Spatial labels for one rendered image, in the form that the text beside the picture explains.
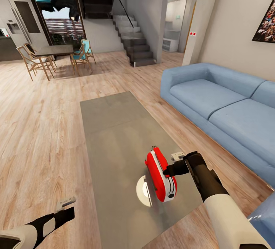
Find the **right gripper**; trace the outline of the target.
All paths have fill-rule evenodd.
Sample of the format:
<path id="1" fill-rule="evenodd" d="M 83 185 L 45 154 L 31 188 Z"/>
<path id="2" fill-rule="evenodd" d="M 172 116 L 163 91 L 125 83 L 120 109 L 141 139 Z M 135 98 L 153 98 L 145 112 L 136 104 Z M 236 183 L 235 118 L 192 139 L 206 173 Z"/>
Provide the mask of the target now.
<path id="1" fill-rule="evenodd" d="M 167 166 L 167 169 L 163 171 L 164 175 L 169 175 L 170 177 L 173 177 L 175 175 L 183 175 L 183 174 L 187 174 L 184 173 L 181 169 L 180 169 L 180 161 L 175 162 L 172 165 Z"/>

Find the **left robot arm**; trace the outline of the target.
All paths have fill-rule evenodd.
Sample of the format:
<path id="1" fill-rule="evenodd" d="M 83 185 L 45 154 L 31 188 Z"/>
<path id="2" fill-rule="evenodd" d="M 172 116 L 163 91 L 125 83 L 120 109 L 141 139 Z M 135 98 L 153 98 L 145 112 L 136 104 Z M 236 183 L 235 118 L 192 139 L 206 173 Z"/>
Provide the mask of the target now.
<path id="1" fill-rule="evenodd" d="M 26 225 L 0 231 L 0 249 L 36 249 L 51 232 L 74 219 L 74 207 L 65 206 L 76 202 L 69 197 L 57 202 L 56 213 L 45 215 Z"/>

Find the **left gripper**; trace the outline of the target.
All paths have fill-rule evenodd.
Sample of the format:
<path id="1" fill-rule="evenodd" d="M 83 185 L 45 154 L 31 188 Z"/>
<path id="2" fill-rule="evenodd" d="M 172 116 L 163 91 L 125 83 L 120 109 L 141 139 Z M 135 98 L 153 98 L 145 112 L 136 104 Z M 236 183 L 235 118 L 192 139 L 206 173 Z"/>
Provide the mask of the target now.
<path id="1" fill-rule="evenodd" d="M 60 226 L 64 225 L 66 222 L 74 219 L 74 207 L 71 207 L 66 210 L 61 210 L 61 211 L 57 212 L 57 214 L 59 214 L 61 217 L 61 223 L 59 225 L 59 227 L 60 227 Z"/>

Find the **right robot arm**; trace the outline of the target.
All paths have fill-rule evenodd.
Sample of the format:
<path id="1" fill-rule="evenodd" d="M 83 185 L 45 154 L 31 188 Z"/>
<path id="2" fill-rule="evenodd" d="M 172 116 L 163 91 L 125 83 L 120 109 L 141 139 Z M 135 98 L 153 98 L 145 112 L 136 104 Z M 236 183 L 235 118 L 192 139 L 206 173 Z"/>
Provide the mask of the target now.
<path id="1" fill-rule="evenodd" d="M 173 177 L 190 172 L 201 194 L 220 249 L 272 249 L 238 208 L 228 191 L 197 151 L 171 154 L 172 165 L 163 171 Z"/>

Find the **radio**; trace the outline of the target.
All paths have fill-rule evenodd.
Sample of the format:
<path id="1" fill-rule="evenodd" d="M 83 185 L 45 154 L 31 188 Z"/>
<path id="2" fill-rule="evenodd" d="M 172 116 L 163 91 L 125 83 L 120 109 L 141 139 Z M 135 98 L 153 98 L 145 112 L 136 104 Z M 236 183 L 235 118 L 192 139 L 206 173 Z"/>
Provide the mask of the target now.
<path id="1" fill-rule="evenodd" d="M 168 162 L 157 147 L 153 147 L 145 160 L 153 187 L 158 199 L 161 202 L 173 200 L 177 192 L 177 182 L 175 177 L 164 175 Z"/>

